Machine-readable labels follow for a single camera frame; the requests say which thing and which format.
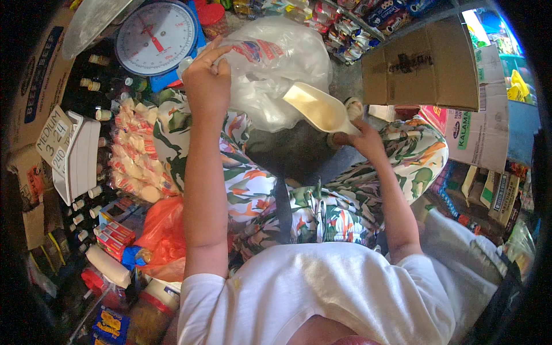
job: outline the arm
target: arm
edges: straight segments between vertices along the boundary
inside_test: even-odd
[[[230,100],[230,66],[213,62],[231,47],[215,39],[184,71],[182,80],[193,123],[184,174],[184,278],[212,273],[226,278],[228,209],[219,137]]]
[[[411,254],[423,254],[416,218],[402,193],[379,133],[363,121],[353,123],[362,134],[350,136],[350,141],[374,165],[379,177],[391,261],[398,263]]]

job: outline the hand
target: hand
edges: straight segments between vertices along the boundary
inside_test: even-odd
[[[348,139],[358,152],[374,165],[387,161],[387,153],[378,131],[359,119],[353,120],[352,123],[360,130],[361,135],[349,135]]]
[[[193,115],[194,124],[205,124],[220,131],[230,102],[230,65],[226,59],[213,63],[231,46],[219,47],[219,36],[199,54],[182,74],[184,91]]]

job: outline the white t-shirt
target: white t-shirt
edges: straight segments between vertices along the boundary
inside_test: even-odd
[[[390,265],[354,243],[279,245],[230,279],[182,283],[178,344],[286,344],[313,315],[381,344],[446,344],[454,314],[431,260]]]

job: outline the price tag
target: price tag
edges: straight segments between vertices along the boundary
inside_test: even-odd
[[[65,162],[72,134],[73,123],[56,105],[36,141],[36,150],[40,156],[62,176],[65,176]]]

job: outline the scale dial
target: scale dial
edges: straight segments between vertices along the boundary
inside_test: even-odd
[[[123,23],[115,52],[121,65],[141,76],[164,74],[178,66],[195,46],[198,24],[181,2],[146,5]]]

